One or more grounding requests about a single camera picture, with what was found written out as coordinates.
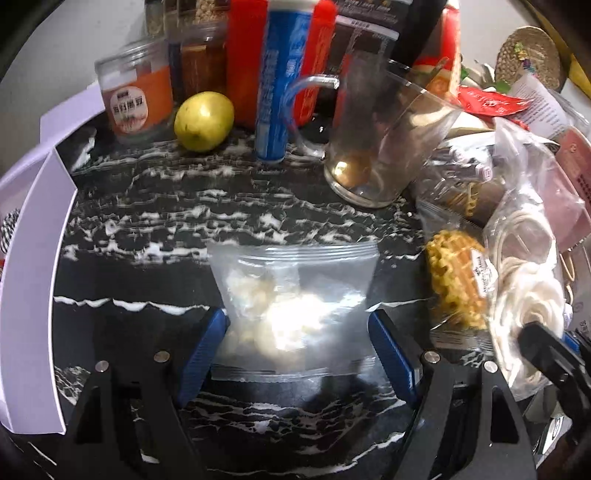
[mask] glass mug handle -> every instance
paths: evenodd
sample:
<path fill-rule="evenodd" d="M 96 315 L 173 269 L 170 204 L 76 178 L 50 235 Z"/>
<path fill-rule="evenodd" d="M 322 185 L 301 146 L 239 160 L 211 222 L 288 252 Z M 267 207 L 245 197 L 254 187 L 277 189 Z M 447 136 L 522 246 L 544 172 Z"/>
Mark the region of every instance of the glass mug handle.
<path fill-rule="evenodd" d="M 339 84 L 339 78 L 334 75 L 311 75 L 309 77 L 302 77 L 300 79 L 297 79 L 285 91 L 283 101 L 281 102 L 281 118 L 284 121 L 289 133 L 293 135 L 295 139 L 295 144 L 298 146 L 298 149 L 304 155 L 323 158 L 325 147 L 323 144 L 314 143 L 309 140 L 306 140 L 300 133 L 300 130 L 297 128 L 297 125 L 295 123 L 296 120 L 294 119 L 293 115 L 294 99 L 296 98 L 296 95 L 304 89 L 313 87 L 323 87 L 332 88 L 333 90 L 336 90 L 337 88 L 339 88 Z"/>

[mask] orange label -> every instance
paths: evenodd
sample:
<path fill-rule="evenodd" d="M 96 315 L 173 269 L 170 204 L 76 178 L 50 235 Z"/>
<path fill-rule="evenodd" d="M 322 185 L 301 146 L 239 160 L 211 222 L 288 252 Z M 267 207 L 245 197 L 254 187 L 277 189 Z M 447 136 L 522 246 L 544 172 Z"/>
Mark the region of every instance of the orange label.
<path fill-rule="evenodd" d="M 169 67 L 102 93 L 111 127 L 118 135 L 137 133 L 157 125 L 173 111 Z"/>

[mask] lemon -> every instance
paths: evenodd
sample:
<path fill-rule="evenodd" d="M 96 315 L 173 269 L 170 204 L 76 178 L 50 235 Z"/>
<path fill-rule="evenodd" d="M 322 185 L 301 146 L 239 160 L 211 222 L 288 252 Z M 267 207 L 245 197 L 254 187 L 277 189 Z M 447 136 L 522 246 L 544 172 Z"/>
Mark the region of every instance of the lemon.
<path fill-rule="evenodd" d="M 234 124 L 234 106 L 221 93 L 193 95 L 178 109 L 174 133 L 187 150 L 206 152 L 216 148 Z"/>

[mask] spice jar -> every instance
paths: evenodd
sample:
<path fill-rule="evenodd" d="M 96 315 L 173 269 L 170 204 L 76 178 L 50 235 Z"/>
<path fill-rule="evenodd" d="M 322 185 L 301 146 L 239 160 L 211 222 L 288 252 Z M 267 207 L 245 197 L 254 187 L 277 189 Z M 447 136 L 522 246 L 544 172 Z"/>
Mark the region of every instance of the spice jar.
<path fill-rule="evenodd" d="M 147 140 L 165 130 L 173 113 L 167 43 L 130 44 L 95 63 L 111 128 L 120 140 Z"/>
<path fill-rule="evenodd" d="M 226 93 L 226 22 L 192 26 L 181 45 L 185 98 L 199 92 Z"/>

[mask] glass mug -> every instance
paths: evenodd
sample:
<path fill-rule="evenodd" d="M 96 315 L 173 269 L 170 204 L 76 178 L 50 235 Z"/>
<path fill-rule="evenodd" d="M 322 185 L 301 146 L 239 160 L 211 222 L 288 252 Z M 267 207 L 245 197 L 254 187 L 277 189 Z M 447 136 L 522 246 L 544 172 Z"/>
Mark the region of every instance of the glass mug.
<path fill-rule="evenodd" d="M 286 91 L 282 117 L 300 151 L 324 158 L 324 176 L 343 199 L 362 207 L 392 203 L 418 175 L 461 109 L 407 80 L 407 67 L 354 52 L 339 77 L 312 75 Z M 306 140 L 292 115 L 299 91 L 339 89 L 330 141 Z"/>

